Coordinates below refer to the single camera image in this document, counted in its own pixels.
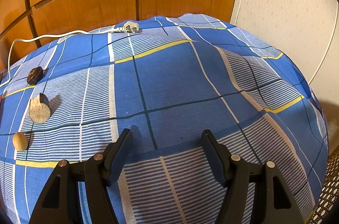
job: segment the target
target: cut wooden cylinder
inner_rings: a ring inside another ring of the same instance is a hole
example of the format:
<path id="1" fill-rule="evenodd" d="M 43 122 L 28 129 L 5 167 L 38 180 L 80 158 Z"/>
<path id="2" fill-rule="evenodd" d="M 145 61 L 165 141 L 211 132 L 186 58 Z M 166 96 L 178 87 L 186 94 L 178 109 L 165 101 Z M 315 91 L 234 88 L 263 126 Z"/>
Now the cut wooden cylinder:
<path id="1" fill-rule="evenodd" d="M 42 78 L 43 69 L 41 66 L 35 67 L 28 73 L 27 83 L 29 85 L 36 85 Z"/>
<path id="2" fill-rule="evenodd" d="M 36 124 L 44 124 L 50 118 L 50 102 L 44 94 L 29 101 L 29 117 Z"/>
<path id="3" fill-rule="evenodd" d="M 13 142 L 13 146 L 18 151 L 24 151 L 28 147 L 27 138 L 21 132 L 17 132 L 17 133 L 14 134 L 12 142 Z"/>

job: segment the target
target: cable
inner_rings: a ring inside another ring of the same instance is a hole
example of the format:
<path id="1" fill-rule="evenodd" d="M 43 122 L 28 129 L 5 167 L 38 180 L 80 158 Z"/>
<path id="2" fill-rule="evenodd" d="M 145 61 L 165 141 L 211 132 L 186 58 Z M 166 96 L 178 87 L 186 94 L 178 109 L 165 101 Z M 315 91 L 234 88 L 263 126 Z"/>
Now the cable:
<path id="1" fill-rule="evenodd" d="M 3 82 L 2 84 L 0 84 L 0 87 L 4 86 L 5 84 L 7 84 L 8 82 L 10 82 L 11 80 L 11 66 L 10 66 L 10 61 L 11 61 L 11 55 L 12 55 L 12 50 L 13 50 L 13 46 L 14 43 L 17 41 L 20 42 L 33 42 L 36 41 L 40 38 L 43 37 L 64 37 L 64 36 L 68 36 L 68 35 L 72 35 L 72 34 L 85 34 L 85 35 L 93 35 L 93 34 L 106 34 L 106 33 L 135 33 L 136 31 L 139 30 L 139 25 L 137 23 L 128 21 L 124 24 L 123 27 L 118 27 L 118 28 L 111 28 L 109 30 L 105 30 L 102 32 L 97 32 L 97 33 L 89 33 L 89 32 L 85 32 L 82 30 L 75 30 L 69 33 L 65 33 L 65 34 L 61 34 L 61 35 L 42 35 L 42 36 L 38 36 L 32 39 L 21 39 L 21 38 L 17 38 L 13 41 L 12 45 L 11 45 L 11 49 L 10 49 L 10 53 L 8 54 L 8 80 L 6 80 L 5 82 Z"/>

